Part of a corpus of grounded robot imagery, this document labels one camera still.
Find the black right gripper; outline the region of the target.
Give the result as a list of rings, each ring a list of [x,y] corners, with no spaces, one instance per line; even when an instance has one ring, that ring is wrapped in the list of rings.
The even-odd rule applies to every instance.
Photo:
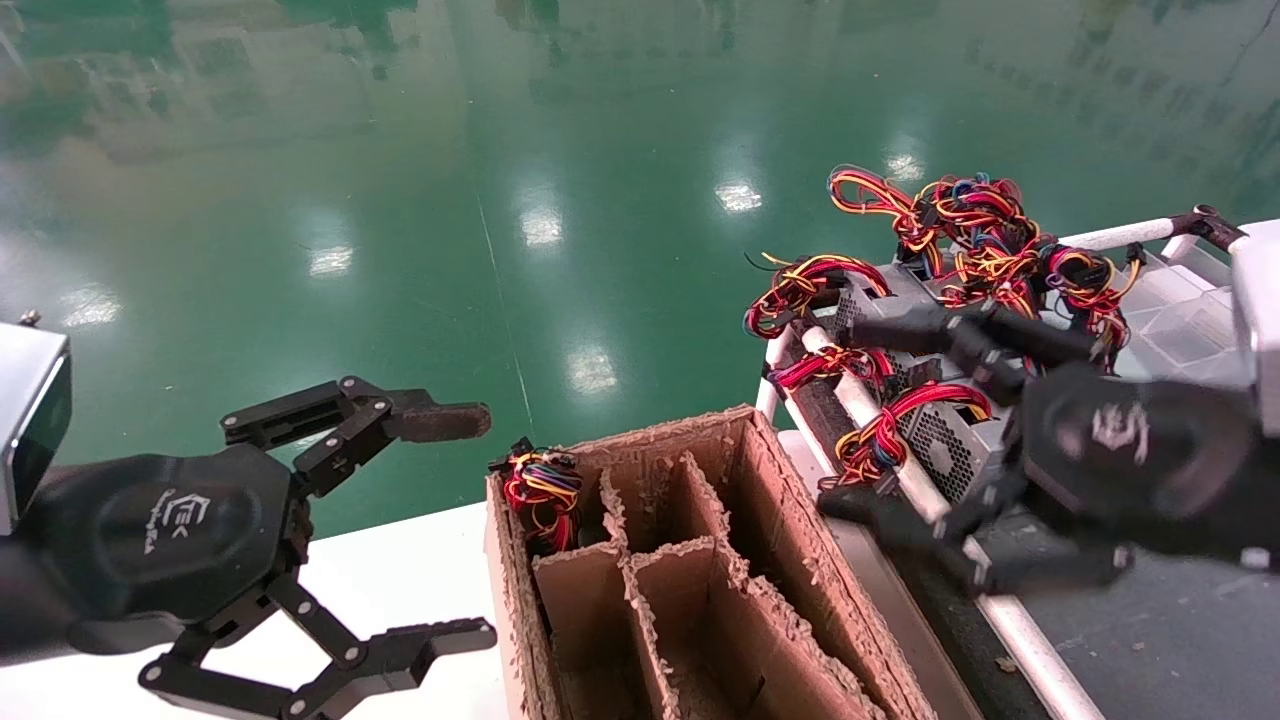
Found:
[[[823,515],[865,528],[884,550],[931,561],[968,594],[1106,587],[1135,562],[1125,544],[1170,557],[1277,561],[1277,438],[1265,433],[1249,389],[1101,375],[1073,363],[1103,359],[1102,341],[996,301],[855,322],[850,343],[942,354],[996,404],[1020,400],[1023,471],[975,486],[933,520],[869,484],[818,495]],[[1044,370],[1071,365],[1029,380],[1014,356]],[[1074,550],[1005,559],[966,551],[980,528],[1023,500],[1075,539]]]

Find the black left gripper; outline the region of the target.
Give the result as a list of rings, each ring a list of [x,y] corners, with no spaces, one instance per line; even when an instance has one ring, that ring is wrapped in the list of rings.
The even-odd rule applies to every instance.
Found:
[[[233,411],[221,428],[237,446],[207,456],[50,470],[26,514],[27,652],[137,653],[178,638],[138,676],[170,705],[227,719],[343,719],[365,700],[420,688],[444,656],[497,646],[484,618],[360,641],[293,578],[314,533],[305,496],[329,495],[396,441],[485,436],[485,404],[347,375]],[[310,437],[292,473],[264,452]],[[291,689],[204,667],[215,646],[275,611],[330,659],[311,682]]]

